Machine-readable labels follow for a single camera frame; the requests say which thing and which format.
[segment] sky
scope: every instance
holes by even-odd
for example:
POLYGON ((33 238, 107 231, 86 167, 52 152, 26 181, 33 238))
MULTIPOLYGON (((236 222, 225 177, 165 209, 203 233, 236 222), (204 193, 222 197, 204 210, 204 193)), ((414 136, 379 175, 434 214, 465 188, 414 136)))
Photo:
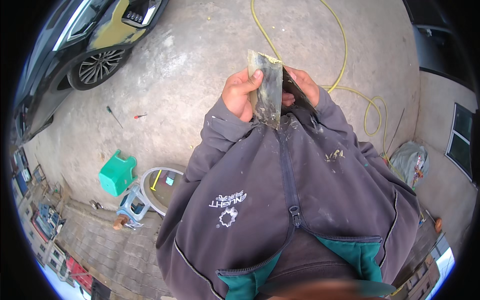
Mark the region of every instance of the sky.
POLYGON ((437 260, 438 270, 440 271, 440 279, 438 279, 437 284, 433 287, 430 294, 425 298, 425 300, 430 300, 435 295, 435 293, 440 289, 445 278, 448 276, 453 266, 455 265, 455 259, 452 254, 452 249, 448 248, 445 253, 440 256, 437 260))
POLYGON ((75 287, 72 288, 68 283, 60 281, 57 274, 50 267, 45 266, 45 268, 43 268, 40 264, 38 264, 38 266, 63 300, 90 300, 90 295, 86 291, 84 291, 85 298, 82 296, 80 289, 78 288, 79 285, 76 281, 74 281, 75 287))

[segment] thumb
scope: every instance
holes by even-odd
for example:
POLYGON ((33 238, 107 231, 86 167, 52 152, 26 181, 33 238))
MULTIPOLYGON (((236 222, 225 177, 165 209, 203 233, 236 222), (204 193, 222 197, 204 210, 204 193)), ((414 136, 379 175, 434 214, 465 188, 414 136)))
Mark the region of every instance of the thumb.
POLYGON ((237 89, 240 93, 245 95, 251 91, 256 90, 260 86, 260 84, 262 84, 263 78, 264 78, 263 72, 257 69, 255 70, 255 72, 253 72, 253 75, 250 76, 250 78, 247 81, 237 85, 237 89))

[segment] yellow handle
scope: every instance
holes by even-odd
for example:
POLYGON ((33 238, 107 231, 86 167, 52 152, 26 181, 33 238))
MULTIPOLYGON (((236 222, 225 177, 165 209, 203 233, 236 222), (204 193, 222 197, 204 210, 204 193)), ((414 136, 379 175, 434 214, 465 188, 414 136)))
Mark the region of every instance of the yellow handle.
POLYGON ((156 178, 155 178, 155 182, 153 183, 153 186, 150 188, 150 189, 153 190, 153 191, 156 191, 156 189, 155 189, 156 182, 158 181, 158 177, 160 177, 160 173, 161 173, 161 172, 162 172, 162 170, 160 170, 160 171, 158 172, 158 174, 156 175, 156 178))

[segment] printed logo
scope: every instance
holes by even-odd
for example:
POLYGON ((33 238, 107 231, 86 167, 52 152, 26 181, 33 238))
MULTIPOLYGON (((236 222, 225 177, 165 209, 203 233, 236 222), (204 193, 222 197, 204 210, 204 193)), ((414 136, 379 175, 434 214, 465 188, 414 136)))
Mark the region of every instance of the printed logo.
POLYGON ((232 208, 225 208, 225 210, 223 211, 223 213, 220 215, 219 219, 220 219, 220 223, 223 225, 223 226, 227 226, 227 227, 230 227, 232 225, 233 222, 235 222, 235 217, 238 215, 238 211, 235 209, 235 207, 232 206, 232 208), (223 216, 226 215, 226 214, 229 214, 231 216, 231 219, 228 223, 225 223, 223 221, 223 216))
POLYGON ((230 196, 222 196, 218 195, 218 197, 215 198, 215 200, 212 201, 212 204, 209 204, 209 207, 227 207, 230 204, 237 204, 237 202, 242 202, 247 198, 247 193, 241 192, 236 192, 235 194, 232 194, 230 196))

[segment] brick wall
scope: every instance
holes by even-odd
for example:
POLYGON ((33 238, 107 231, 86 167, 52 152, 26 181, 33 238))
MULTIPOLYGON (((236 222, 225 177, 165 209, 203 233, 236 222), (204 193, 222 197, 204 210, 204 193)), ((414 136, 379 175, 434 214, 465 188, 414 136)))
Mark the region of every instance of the brick wall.
POLYGON ((57 241, 112 290, 110 299, 157 300, 171 296, 156 262, 160 215, 148 212, 142 219, 143 227, 137 230, 115 230, 114 212, 94 211, 88 205, 69 200, 62 217, 67 222, 57 241))

